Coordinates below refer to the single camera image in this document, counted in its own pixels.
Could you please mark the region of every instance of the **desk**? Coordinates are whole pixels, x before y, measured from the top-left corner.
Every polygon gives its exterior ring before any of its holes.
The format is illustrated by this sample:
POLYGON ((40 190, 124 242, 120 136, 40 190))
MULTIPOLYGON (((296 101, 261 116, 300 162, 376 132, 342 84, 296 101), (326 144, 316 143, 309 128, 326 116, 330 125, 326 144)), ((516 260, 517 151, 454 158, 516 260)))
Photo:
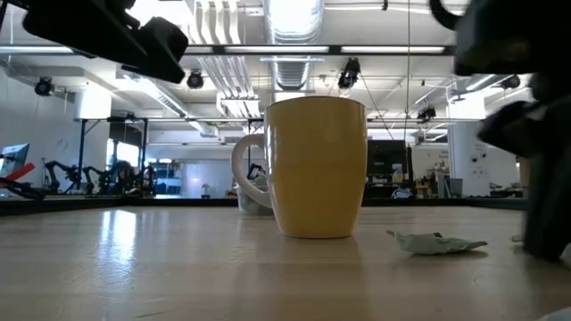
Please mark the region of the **desk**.
POLYGON ((534 320, 571 273, 513 250, 517 211, 365 208, 354 237, 282 236, 237 208, 125 207, 0 218, 3 320, 534 320), (414 257, 385 230, 490 243, 414 257))

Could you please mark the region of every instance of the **yellow mug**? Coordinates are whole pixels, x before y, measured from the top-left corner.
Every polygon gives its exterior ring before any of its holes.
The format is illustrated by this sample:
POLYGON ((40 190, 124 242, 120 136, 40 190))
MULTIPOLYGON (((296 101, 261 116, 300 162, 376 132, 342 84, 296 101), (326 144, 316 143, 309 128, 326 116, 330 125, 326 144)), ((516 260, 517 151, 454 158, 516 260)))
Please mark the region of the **yellow mug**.
POLYGON ((243 191, 271 207, 286 236, 335 238, 352 234, 365 189, 365 106, 312 96, 274 103, 264 134, 247 135, 232 151, 232 172, 243 191), (268 191, 245 176, 245 149, 264 150, 268 191))

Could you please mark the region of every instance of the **red object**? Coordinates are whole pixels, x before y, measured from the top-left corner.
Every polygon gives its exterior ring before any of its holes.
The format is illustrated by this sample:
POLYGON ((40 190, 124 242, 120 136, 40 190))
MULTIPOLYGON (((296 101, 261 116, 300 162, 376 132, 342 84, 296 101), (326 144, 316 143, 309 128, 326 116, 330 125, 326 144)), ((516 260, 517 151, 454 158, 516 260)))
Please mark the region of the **red object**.
POLYGON ((28 163, 21 167, 21 169, 16 170, 15 172, 11 173, 6 179, 16 180, 18 178, 22 178, 24 175, 28 174, 30 171, 34 170, 36 166, 32 163, 28 163))

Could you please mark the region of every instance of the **wooden table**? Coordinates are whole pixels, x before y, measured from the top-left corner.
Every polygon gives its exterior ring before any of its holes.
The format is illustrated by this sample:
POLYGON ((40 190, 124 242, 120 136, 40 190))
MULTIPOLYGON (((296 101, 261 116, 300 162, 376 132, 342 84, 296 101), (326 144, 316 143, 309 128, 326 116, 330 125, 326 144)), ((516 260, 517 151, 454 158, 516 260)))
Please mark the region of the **wooden table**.
POLYGON ((237 209, 0 218, 0 320, 533 320, 571 306, 571 272, 527 258, 515 211, 363 209, 352 238, 285 238, 237 209), (387 228, 490 243, 414 257, 387 228))

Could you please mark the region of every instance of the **mug handle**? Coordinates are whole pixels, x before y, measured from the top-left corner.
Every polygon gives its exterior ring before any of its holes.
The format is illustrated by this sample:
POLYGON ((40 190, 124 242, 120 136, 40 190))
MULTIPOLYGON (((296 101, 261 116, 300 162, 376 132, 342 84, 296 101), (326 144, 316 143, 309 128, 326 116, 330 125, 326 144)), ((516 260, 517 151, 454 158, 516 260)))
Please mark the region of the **mug handle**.
POLYGON ((261 149, 264 148, 264 135, 263 134, 255 134, 255 135, 246 135, 236 143, 234 149, 232 150, 232 174, 234 174, 234 178, 236 182, 244 190, 248 196, 252 197, 255 201, 264 205, 266 207, 271 208, 271 201, 269 200, 269 192, 263 192, 258 187, 254 186, 252 182, 246 177, 244 173, 244 169, 242 169, 242 158, 244 157, 244 151, 246 147, 250 145, 258 145, 261 149))

